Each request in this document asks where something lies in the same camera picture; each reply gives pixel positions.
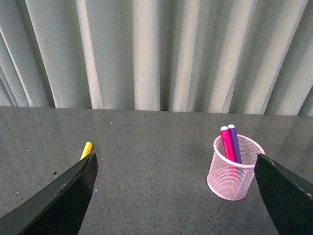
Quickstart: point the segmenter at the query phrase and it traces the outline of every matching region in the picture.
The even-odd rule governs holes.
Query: white curtain
[[[313,116],[313,0],[2,0],[0,105]]]

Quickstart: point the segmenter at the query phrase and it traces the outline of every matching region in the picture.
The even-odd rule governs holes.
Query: yellow marker cap
[[[80,157],[80,160],[82,160],[85,156],[87,156],[91,152],[91,149],[92,149],[92,143],[87,142],[85,145],[84,151],[82,153],[82,156]]]

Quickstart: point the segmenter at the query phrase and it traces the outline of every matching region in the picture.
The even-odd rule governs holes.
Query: pink mesh pencil cup
[[[225,157],[221,136],[213,143],[214,155],[207,183],[210,189],[221,198],[236,201],[243,199],[254,177],[254,167],[263,148],[248,137],[237,135],[242,164]]]

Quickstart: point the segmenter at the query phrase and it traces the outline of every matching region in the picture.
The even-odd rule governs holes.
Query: table
[[[0,107],[0,216],[74,165],[99,164],[80,234],[278,234],[256,180],[240,201],[208,187],[223,125],[313,182],[313,117]]]

